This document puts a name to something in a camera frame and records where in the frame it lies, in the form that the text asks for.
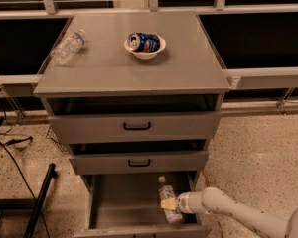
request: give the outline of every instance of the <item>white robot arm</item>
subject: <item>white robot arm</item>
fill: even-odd
[[[208,187],[201,192],[182,193],[175,200],[175,204],[183,213],[230,216],[262,238],[298,238],[298,209],[288,221],[236,202],[214,187]]]

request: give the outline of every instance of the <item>white bowl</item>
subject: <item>white bowl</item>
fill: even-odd
[[[133,53],[137,58],[139,58],[141,60],[150,60],[153,57],[156,57],[159,52],[163,51],[166,48],[165,39],[163,39],[161,36],[158,36],[158,38],[159,38],[159,41],[160,41],[160,48],[156,52],[133,52],[128,47],[128,40],[125,41],[124,46],[129,52]]]

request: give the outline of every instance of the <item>clear plastic bottle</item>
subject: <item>clear plastic bottle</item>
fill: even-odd
[[[65,37],[51,51],[51,56],[58,65],[66,65],[72,56],[84,45],[85,31],[79,30]]]
[[[159,196],[161,200],[175,198],[175,192],[171,185],[166,184],[165,177],[159,177]],[[170,224],[178,223],[182,220],[182,214],[178,210],[164,209],[166,218]]]

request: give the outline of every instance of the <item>speckled floor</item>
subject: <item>speckled floor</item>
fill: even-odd
[[[239,202],[288,218],[298,207],[298,108],[282,116],[272,107],[223,107],[223,119],[210,144],[204,170],[207,184],[216,186]],[[57,165],[58,177],[51,183],[44,215],[51,237],[73,237],[85,221],[87,190],[76,176],[67,153],[46,138],[45,116],[27,116],[22,126],[13,126],[11,138],[33,141],[9,147],[34,194],[39,193],[49,163]],[[8,127],[1,126],[0,132]],[[0,149],[0,198],[29,198],[9,156]],[[204,186],[200,180],[199,187]],[[214,225],[210,237],[257,237],[225,216],[201,216]],[[23,237],[29,214],[6,212],[0,219],[0,237]],[[35,236],[47,237],[42,219]]]

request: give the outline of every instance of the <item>gray countertop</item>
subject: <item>gray countertop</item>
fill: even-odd
[[[84,48],[67,66],[52,60],[37,96],[224,93],[229,85],[193,12],[77,15],[68,32],[86,31]],[[133,32],[156,33],[166,49],[153,59],[124,47]]]

